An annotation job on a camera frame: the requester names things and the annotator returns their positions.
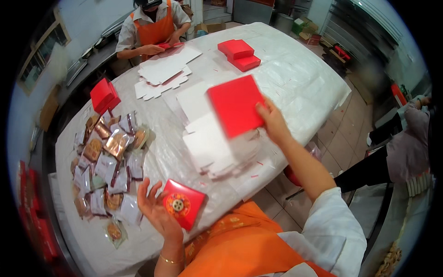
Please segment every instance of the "table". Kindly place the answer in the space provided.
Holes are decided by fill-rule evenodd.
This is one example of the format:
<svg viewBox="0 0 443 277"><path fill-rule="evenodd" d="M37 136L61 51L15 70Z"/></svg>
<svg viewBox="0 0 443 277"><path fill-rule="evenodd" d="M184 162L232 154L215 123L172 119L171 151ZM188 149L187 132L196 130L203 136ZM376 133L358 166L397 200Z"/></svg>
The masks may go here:
<svg viewBox="0 0 443 277"><path fill-rule="evenodd" d="M243 39L255 49L262 64L242 73L217 50L217 44L229 39ZM135 98L134 84L139 81L138 66L112 81L122 102L114 114L137 111L137 121L149 125L151 137L145 150L144 176L155 183L175 179L208 195L204 210L185 241L190 240L220 218L242 199L262 189L287 165L282 152L262 135L262 151L257 163L237 178L211 181L199 175L190 161L182 140L184 123L175 95L197 82L215 85L246 74L253 74L262 93L281 108L289 129L300 143L306 144L328 118L330 112L344 102L350 93L346 83L319 57L284 33L263 23L253 23L209 34L186 43L203 54L188 63L192 70L189 80L179 88L163 93L162 97L143 101ZM75 209L70 172L74 135L83 128L93 113L89 101L66 126L55 146L60 202L66 213L61 225L69 226L79 249L89 261L96 276L133 276L143 262L158 255L163 238L143 219L140 228L125 225L129 239L118 250L105 238L106 220L81 220ZM131 194L136 194L132 186Z"/></svg>

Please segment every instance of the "red packaging stack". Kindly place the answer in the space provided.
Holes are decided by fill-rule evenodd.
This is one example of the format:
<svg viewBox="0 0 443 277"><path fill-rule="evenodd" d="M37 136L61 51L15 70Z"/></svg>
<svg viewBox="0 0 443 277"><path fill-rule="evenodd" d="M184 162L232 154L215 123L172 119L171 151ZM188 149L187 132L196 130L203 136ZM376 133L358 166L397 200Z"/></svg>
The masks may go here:
<svg viewBox="0 0 443 277"><path fill-rule="evenodd" d="M255 105L264 99L252 75L213 86L207 93L228 138L263 125Z"/></svg>
<svg viewBox="0 0 443 277"><path fill-rule="evenodd" d="M121 102L111 83L103 78L91 91L91 100L94 111L100 115L106 110L112 110Z"/></svg>
<svg viewBox="0 0 443 277"><path fill-rule="evenodd" d="M261 60L254 56L254 49L242 39L231 39L217 45L219 51L228 57L228 62L241 72L260 65Z"/></svg>
<svg viewBox="0 0 443 277"><path fill-rule="evenodd" d="M166 182L163 191L169 192L169 195L163 198L166 210L177 219L181 227L190 231L205 194L171 179Z"/></svg>

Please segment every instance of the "white shirt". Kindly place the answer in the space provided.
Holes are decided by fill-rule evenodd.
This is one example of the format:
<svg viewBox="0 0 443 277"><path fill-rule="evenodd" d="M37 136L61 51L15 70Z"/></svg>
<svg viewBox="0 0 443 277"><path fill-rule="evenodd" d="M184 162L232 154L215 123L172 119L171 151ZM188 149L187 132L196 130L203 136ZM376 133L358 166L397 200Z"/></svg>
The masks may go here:
<svg viewBox="0 0 443 277"><path fill-rule="evenodd" d="M180 28L184 23L191 22L188 15L182 10L180 3L171 0L172 20L174 25ZM158 22L167 15L167 2L163 0L163 3L159 5L155 21ZM154 23L152 19L147 16L140 7L134 10L134 18L128 16L121 26L120 35L118 36L118 43L115 49L116 52L123 51L125 49L132 49L133 47L140 47L140 37L137 31L137 27L134 25L134 21L138 20L140 25Z"/></svg>
<svg viewBox="0 0 443 277"><path fill-rule="evenodd" d="M324 191L314 202L302 233L278 233L306 261L311 261L338 277L356 277L366 250L366 237L342 198L339 187ZM263 276L317 276L306 264L286 273Z"/></svg>

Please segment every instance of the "gold bracelet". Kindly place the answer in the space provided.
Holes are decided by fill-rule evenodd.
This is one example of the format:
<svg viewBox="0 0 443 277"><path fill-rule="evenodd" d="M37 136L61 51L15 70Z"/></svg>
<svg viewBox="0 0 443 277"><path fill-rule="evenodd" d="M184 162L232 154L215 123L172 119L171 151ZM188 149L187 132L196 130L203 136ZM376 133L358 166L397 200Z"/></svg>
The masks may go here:
<svg viewBox="0 0 443 277"><path fill-rule="evenodd" d="M170 262L173 265L183 262L183 260L181 260L181 261L171 261L171 260L168 260L168 259L166 259L165 257L162 256L162 252L160 252L160 258L162 258L162 260L164 260L165 262Z"/></svg>

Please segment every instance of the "decorative red box with gold pattern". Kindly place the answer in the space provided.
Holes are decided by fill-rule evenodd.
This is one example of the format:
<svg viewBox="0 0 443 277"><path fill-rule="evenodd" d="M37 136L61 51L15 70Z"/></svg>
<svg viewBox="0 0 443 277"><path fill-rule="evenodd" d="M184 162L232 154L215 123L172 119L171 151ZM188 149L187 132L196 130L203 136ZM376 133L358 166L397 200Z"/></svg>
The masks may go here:
<svg viewBox="0 0 443 277"><path fill-rule="evenodd" d="M190 231L206 195L171 179L166 182L163 191L168 192L163 198L166 210L177 219L181 227Z"/></svg>

